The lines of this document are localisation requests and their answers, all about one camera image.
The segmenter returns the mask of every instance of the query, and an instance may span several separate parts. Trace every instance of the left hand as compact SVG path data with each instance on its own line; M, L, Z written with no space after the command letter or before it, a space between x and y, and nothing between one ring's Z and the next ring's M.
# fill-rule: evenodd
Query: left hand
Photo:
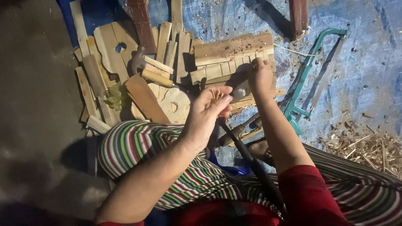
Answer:
M232 89L230 86L219 86L203 90L193 102L178 140L197 154L202 151L207 146L216 119L229 117L232 110L229 103L233 99L229 93L232 92ZM223 96L216 100L214 96L217 96L218 93Z

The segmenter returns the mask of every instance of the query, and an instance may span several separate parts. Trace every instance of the forearm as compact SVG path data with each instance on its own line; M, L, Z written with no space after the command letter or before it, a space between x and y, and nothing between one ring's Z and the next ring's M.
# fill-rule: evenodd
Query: forearm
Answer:
M271 95L254 95L265 138L277 173L296 165L312 165L302 142Z
M178 139L155 158L130 170L102 204L95 223L135 223L145 219L197 153Z

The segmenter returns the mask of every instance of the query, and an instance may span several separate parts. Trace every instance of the white cord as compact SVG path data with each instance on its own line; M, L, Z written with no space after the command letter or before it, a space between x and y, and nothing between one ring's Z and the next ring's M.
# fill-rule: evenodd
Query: white cord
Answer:
M287 50L287 51L294 52L294 53L297 53L297 54L300 54L300 55L303 55L303 56L318 56L318 55L311 55L311 54L306 54L306 53L300 53L300 52L297 52L297 51L294 51L294 50L291 50L291 49L287 49L287 48L282 47L282 46L280 46L280 45L277 45L277 44L275 44L275 43L274 43L274 46L280 47L280 48L285 49L285 50Z

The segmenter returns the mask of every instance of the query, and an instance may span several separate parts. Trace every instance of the concrete floor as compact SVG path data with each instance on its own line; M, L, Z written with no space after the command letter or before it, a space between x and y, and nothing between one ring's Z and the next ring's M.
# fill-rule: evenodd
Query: concrete floor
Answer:
M92 219L109 187L80 172L83 107L59 6L2 1L0 21L0 224L27 225L23 216L29 225L64 225L54 221L65 222L62 215Z

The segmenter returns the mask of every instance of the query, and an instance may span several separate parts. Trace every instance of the striped clothing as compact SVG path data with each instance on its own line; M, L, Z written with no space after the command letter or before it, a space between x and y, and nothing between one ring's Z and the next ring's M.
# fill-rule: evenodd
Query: striped clothing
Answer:
M101 166L113 178L137 163L153 158L177 139L183 125L125 121L105 136L98 153ZM355 225L401 225L402 181L366 166L304 145L346 219ZM275 206L263 195L255 176L235 176L205 159L202 151L156 203L168 210L200 199L243 199ZM276 174L270 174L277 182Z

